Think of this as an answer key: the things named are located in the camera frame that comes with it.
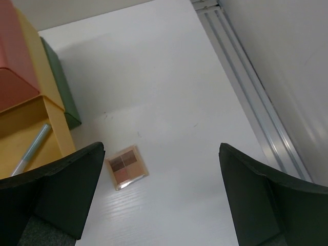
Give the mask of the three-drawer organizer box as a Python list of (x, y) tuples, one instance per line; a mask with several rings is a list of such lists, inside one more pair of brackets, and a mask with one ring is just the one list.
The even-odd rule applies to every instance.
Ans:
[(12, 1), (1, 1), (1, 113), (40, 96), (65, 111), (37, 30)]

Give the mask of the light blue eyeliner pencil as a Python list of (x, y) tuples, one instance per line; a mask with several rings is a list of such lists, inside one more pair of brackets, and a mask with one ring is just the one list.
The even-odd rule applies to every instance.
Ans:
[(51, 126), (49, 124), (44, 124), (42, 126), (41, 130), (38, 132), (37, 136), (34, 138), (33, 142), (31, 143), (31, 145), (28, 147), (27, 151), (21, 158), (20, 162), (13, 170), (11, 176), (21, 174), (24, 171), (30, 160), (34, 157), (37, 150), (43, 144), (50, 130), (51, 130)]

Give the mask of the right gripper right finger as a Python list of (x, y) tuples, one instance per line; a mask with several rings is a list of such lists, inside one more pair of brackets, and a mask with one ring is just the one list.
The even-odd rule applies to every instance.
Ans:
[(222, 143), (219, 161), (239, 245), (327, 245), (327, 187)]

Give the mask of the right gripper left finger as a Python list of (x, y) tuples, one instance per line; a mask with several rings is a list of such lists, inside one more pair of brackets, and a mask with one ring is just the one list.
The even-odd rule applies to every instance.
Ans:
[(95, 142), (62, 159), (1, 179), (1, 245), (75, 245), (105, 157)]

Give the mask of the yellow drawer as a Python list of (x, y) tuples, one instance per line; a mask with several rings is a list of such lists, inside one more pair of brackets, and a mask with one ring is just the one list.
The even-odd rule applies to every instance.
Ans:
[(76, 151), (64, 111), (40, 96), (1, 113), (1, 179), (11, 176), (45, 124), (51, 129), (28, 162), (26, 172)]

